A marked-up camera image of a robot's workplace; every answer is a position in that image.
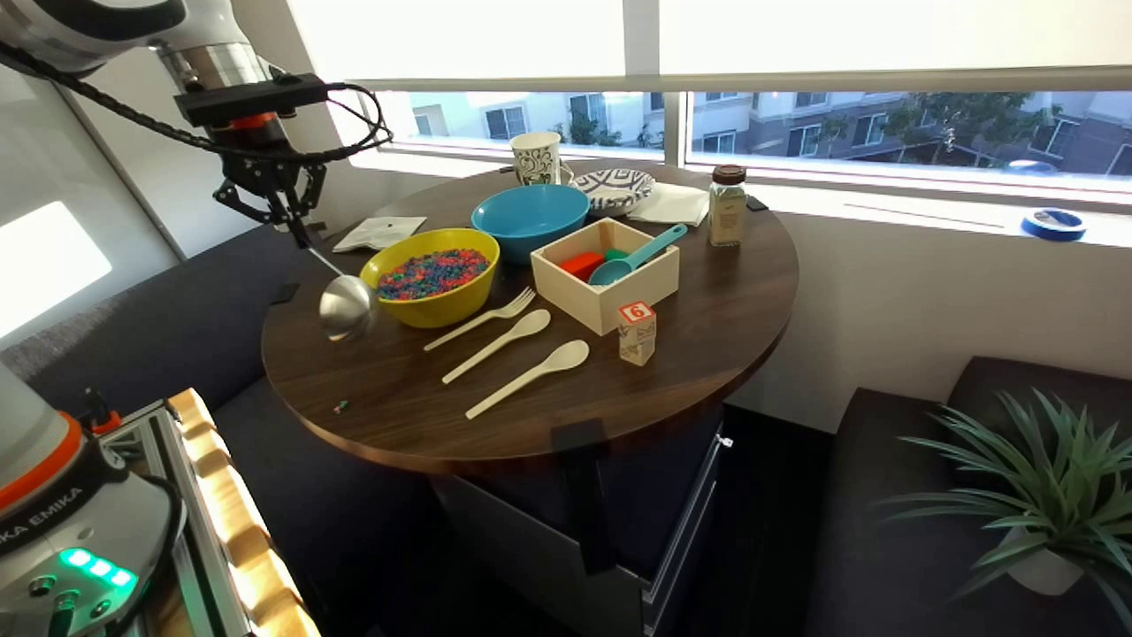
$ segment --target mug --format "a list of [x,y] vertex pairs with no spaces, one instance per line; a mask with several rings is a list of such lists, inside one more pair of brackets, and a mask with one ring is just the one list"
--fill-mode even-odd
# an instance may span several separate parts
[[561,185],[560,136],[515,136],[510,142],[520,185]]

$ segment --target wooden crate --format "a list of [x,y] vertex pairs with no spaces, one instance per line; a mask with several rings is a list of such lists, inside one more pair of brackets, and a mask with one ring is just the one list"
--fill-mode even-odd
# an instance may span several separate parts
[[618,220],[598,220],[589,223],[538,253],[532,253],[532,272],[533,272],[533,291],[552,303],[560,313],[573,317],[580,326],[592,333],[604,336],[618,326],[618,310],[626,306],[658,306],[668,294],[681,291],[681,248],[664,248],[631,275],[609,284],[609,288],[592,288],[578,279],[573,272],[560,271],[560,264],[598,253],[604,255],[609,248],[617,253],[633,253],[649,244],[652,234],[626,227]]

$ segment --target round wooden table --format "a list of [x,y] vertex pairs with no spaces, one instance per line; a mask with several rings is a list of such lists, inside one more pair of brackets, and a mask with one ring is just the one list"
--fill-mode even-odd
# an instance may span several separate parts
[[[662,185],[708,188],[708,177],[631,162]],[[469,209],[512,188],[510,173],[480,173],[453,181],[396,201],[388,214],[429,215],[429,227],[466,227]],[[363,255],[334,255],[342,271],[360,271]],[[422,346],[438,333],[402,328],[380,318],[363,339],[327,339],[320,326],[320,294],[329,272],[313,275],[289,303],[277,306],[263,326],[264,380],[277,397],[329,446],[354,457],[453,474],[560,455],[557,429],[598,420],[604,442],[626,442],[637,432],[675,424],[708,406],[719,406],[758,365],[771,356],[788,326],[796,297],[796,248],[788,232],[771,214],[751,214],[742,248],[711,253],[705,232],[681,241],[681,294],[656,306],[658,352],[645,370],[618,362],[618,336],[593,336],[550,303],[552,326],[510,343],[453,386],[442,376],[512,321],[487,321],[433,356]],[[510,303],[532,284],[532,271],[503,271],[492,306]],[[565,376],[503,399],[478,420],[464,410],[480,397],[538,365],[557,343],[589,339],[592,362]]]

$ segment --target green light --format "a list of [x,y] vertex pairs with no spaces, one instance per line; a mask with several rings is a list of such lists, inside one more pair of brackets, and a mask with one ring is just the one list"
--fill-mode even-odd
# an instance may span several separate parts
[[95,556],[84,554],[84,550],[66,550],[66,554],[63,554],[63,563],[72,563],[76,569],[87,568],[92,560],[95,560]]
[[130,576],[129,569],[113,569],[110,584],[113,584],[113,589],[130,589],[135,576]]
[[63,550],[62,563],[72,568],[78,576],[98,581],[102,589],[116,589],[116,595],[130,595],[139,589],[139,575],[78,544]]
[[92,575],[92,576],[106,576],[110,569],[113,569],[113,563],[95,560],[84,575]]

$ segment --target red object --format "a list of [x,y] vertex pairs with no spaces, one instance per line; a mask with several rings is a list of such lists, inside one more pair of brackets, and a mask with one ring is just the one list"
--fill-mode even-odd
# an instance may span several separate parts
[[122,410],[110,410],[102,420],[92,420],[95,438],[113,436],[129,419]]
[[592,272],[598,267],[603,267],[598,253],[585,253],[585,255],[573,255],[573,259],[560,264],[560,271],[573,272],[578,279],[592,279]]
[[23,501],[30,501],[31,492],[38,492],[45,482],[63,474],[76,465],[76,457],[80,455],[80,424],[72,415],[62,415],[62,419],[66,424],[63,438],[36,466],[30,466],[14,482],[0,487],[0,510],[10,510]]

